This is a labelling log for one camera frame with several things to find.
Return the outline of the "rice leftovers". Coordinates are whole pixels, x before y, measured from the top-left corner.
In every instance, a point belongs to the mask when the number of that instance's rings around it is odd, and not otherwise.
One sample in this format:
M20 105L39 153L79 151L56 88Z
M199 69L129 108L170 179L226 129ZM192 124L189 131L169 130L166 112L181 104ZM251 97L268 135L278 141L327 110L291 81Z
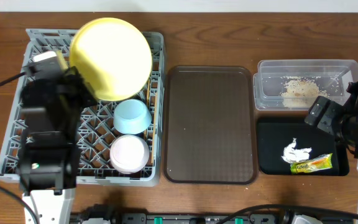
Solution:
M286 108L309 108L318 96L327 97L326 90L320 90L314 80L292 79L284 84L281 94Z

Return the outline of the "green orange snack wrapper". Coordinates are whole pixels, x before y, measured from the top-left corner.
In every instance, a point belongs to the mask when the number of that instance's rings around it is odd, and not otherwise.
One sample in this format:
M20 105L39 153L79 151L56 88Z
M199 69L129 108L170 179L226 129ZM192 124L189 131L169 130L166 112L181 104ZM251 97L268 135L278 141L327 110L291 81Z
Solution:
M321 170L332 169L332 155L332 153L323 154L314 159L292 163L290 166L290 171L292 174L308 174Z

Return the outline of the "white tissue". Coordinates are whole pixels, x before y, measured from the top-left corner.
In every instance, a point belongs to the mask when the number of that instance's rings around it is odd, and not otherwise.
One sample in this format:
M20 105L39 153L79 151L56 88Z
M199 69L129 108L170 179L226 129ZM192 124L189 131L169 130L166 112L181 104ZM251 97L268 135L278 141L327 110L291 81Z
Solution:
M310 152L312 151L311 147L297 149L296 145L296 138L293 138L293 141L284 148L282 159L285 162L292 164L303 162L310 158Z

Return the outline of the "yellow plate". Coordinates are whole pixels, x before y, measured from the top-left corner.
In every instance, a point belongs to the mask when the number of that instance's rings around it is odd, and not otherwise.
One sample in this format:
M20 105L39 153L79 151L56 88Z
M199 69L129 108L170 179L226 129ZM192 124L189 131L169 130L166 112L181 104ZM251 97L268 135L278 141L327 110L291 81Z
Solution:
M76 67L99 100L121 101L141 91L152 71L152 53L144 35L113 17L86 23L70 45Z

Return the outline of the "light blue bowl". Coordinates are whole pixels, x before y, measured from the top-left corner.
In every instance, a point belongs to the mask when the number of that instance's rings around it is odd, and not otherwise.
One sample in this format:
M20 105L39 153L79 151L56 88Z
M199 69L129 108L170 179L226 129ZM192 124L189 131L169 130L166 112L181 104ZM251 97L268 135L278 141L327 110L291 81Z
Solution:
M152 122L149 109L143 101L129 99L120 102L114 109L114 128L121 134L139 134Z

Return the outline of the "pink bowl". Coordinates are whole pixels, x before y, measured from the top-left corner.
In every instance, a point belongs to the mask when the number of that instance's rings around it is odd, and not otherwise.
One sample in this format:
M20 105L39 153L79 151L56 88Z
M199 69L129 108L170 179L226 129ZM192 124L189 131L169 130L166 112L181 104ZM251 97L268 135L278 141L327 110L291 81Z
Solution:
M126 134L112 142L110 163L123 174L134 174L142 170L150 157L147 143L140 137Z

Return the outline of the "wooden chopstick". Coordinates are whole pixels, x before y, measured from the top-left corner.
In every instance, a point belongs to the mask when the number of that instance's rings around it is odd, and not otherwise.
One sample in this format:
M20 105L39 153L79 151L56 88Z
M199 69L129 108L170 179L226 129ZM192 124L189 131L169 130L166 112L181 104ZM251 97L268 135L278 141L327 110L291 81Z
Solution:
M151 87L151 81L150 79L147 82L147 95L146 95L146 99L145 99L145 104L146 106L149 108L149 102L150 102L150 87Z
M157 131L157 128L156 128L156 122L157 122L157 103L158 103L158 93L155 94L155 105L154 105L154 121L153 121L153 131L152 131L152 165L154 166L155 164L155 146L157 145L155 143L155 136L156 136L156 131Z

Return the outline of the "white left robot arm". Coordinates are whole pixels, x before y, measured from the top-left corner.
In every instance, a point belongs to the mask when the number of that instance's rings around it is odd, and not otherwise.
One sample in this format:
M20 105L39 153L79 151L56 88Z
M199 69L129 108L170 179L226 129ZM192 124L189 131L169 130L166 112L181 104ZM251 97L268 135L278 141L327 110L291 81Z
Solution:
M97 104L75 67L37 77L21 92L26 128L17 165L27 218L69 223L80 154L77 132L83 110Z

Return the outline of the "grey dishwasher rack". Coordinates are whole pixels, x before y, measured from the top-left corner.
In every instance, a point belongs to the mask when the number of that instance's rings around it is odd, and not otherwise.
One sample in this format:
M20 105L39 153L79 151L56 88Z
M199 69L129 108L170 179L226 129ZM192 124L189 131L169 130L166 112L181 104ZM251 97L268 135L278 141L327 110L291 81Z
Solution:
M143 35L150 46L153 57L149 98L152 124L142 133L149 147L149 161L141 171L135 174L122 174L111 165L109 160L110 147L112 142L121 135L113 126L113 111L117 103L100 101L96 106L84 109L80 118L77 134L78 147L82 150L77 175L79 184L153 187L159 183L165 90L165 42L163 35L159 32L144 32ZM0 181L2 182L17 183L19 181L16 167L19 160L18 152L21 148L21 132L26 128L22 115L20 92L31 81L33 81L32 77L20 77L17 84L0 152ZM157 145L155 146L155 164L153 166L152 131L156 93L158 93L155 136ZM145 103L146 95L147 84L136 97Z

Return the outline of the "black waste tray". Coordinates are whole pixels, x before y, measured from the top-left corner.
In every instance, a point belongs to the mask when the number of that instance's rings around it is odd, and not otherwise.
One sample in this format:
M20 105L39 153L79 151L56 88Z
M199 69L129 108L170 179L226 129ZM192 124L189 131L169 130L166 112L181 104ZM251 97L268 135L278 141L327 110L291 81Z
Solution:
M284 149L310 148L309 158L331 154L333 167L311 175L345 176L349 173L346 148L334 136L304 122L303 118L264 117L257 122L257 152L259 168L268 175L290 175L290 163L282 156Z

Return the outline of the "clear plastic container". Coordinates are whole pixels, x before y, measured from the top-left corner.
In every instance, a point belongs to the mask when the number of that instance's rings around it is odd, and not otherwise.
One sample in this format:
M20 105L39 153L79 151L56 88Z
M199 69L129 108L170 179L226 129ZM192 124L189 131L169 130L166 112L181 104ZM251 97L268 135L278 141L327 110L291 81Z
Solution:
M260 111L309 110L318 96L343 105L350 82L358 81L355 60L262 60L253 76L255 107Z

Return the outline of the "brown serving tray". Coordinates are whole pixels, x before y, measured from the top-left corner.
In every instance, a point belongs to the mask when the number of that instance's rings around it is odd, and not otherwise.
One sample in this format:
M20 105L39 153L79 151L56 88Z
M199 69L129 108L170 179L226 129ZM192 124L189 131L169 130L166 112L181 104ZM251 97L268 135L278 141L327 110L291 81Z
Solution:
M164 174L176 184L249 185L258 176L251 74L176 66L167 77Z

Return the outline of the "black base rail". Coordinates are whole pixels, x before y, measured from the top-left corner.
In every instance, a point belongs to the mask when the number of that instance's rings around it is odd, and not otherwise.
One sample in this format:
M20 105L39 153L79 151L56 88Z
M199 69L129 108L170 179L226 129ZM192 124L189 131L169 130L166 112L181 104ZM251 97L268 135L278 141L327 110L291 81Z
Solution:
M144 213L113 213L103 215L100 212L72 214L69 224L85 223L120 223L120 224L217 224L221 215L148 215ZM237 216L228 221L230 224L280 224L280 223L352 223L349 218L321 217L315 218L307 215L294 215L290 212L276 214L255 213Z

